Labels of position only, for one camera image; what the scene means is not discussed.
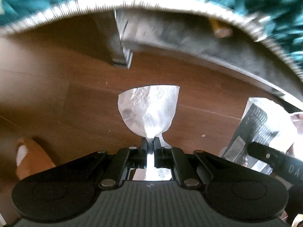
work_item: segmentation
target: silver screw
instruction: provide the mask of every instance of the silver screw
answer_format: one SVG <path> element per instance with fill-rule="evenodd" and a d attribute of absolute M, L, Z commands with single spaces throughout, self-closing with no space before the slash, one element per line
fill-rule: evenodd
<path fill-rule="evenodd" d="M 199 184 L 199 181 L 195 178 L 187 178 L 184 180 L 184 184 L 188 187 L 194 187 Z"/>
<path fill-rule="evenodd" d="M 110 178 L 107 178 L 107 179 L 103 179 L 101 181 L 101 185 L 103 187 L 112 187 L 116 184 L 116 181 L 114 179 L 110 179 Z"/>

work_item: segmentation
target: white tissue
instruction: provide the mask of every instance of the white tissue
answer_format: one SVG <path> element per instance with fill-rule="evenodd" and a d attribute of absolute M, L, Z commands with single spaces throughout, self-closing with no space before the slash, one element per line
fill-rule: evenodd
<path fill-rule="evenodd" d="M 151 85 L 127 90 L 119 95 L 118 108 L 127 127 L 152 141 L 166 132 L 175 116 L 179 86 Z"/>

